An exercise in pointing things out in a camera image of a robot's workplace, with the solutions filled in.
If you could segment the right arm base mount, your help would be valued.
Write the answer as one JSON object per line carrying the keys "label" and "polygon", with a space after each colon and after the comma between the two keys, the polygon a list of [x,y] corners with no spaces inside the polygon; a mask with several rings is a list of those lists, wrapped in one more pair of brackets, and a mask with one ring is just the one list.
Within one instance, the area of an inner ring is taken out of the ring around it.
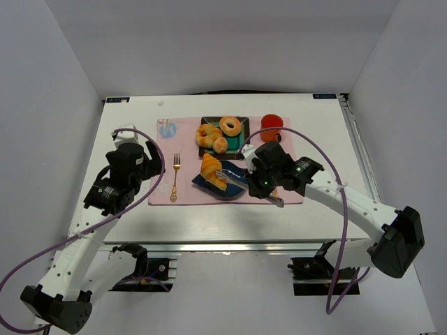
{"label": "right arm base mount", "polygon": [[[317,251],[316,257],[291,258],[291,264],[287,267],[291,270],[293,277],[294,296],[322,297],[328,295],[334,267],[320,254],[322,253]],[[340,269],[332,295],[340,296],[354,278],[355,272],[354,268]],[[353,284],[346,294],[359,295],[358,283]]]}

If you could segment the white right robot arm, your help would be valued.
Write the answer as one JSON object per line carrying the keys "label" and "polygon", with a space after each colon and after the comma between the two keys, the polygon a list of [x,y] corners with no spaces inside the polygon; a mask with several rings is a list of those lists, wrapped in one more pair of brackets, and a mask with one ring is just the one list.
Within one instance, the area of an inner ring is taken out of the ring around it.
{"label": "white right robot arm", "polygon": [[[277,142],[259,147],[243,146],[249,194],[266,198],[281,187],[325,205],[367,234],[358,241],[329,241],[314,259],[320,268],[375,267],[392,278],[401,278],[425,245],[420,214],[411,207],[398,210],[381,204],[355,189],[341,187],[323,166],[310,158],[294,160]],[[342,261],[337,257],[344,247]]]}

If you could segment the metal food tongs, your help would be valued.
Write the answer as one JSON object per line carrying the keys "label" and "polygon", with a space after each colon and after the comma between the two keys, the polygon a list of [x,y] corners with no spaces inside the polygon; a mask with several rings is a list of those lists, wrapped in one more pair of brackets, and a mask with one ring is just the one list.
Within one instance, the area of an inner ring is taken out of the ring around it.
{"label": "metal food tongs", "polygon": [[[246,182],[242,181],[242,178],[233,174],[233,173],[227,173],[226,170],[217,170],[216,176],[220,180],[226,181],[228,184],[236,185],[246,191],[249,190],[249,185]],[[275,206],[279,208],[284,207],[284,201],[281,198],[275,197],[273,195],[269,195],[264,200],[267,200],[271,204],[274,204]]]}

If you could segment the striped orange croissant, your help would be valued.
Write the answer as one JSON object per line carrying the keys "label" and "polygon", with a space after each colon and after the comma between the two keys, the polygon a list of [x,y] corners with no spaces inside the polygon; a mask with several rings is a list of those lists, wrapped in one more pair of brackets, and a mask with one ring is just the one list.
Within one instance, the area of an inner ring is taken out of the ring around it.
{"label": "striped orange croissant", "polygon": [[210,154],[204,154],[200,168],[200,175],[219,190],[225,191],[227,189],[227,183],[217,177],[217,171],[222,171],[222,164],[220,161]]}

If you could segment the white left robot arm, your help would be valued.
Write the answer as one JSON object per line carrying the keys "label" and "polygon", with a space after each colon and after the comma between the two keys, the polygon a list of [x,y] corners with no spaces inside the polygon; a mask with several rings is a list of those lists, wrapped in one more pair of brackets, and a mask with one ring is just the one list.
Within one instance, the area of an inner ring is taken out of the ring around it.
{"label": "white left robot arm", "polygon": [[126,242],[112,250],[110,259],[89,271],[100,246],[140,192],[141,184],[164,171],[156,145],[147,141],[121,143],[105,155],[108,165],[97,175],[81,211],[74,241],[35,286],[20,296],[35,316],[69,334],[87,323],[93,305],[122,279],[147,272],[146,248]]}

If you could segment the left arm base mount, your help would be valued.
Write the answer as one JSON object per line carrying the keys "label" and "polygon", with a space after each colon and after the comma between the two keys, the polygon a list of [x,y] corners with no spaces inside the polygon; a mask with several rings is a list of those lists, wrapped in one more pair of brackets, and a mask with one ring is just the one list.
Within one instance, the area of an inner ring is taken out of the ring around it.
{"label": "left arm base mount", "polygon": [[126,251],[136,258],[135,271],[115,284],[112,292],[170,292],[176,278],[177,259],[150,257],[147,249],[134,243],[114,246],[116,251]]}

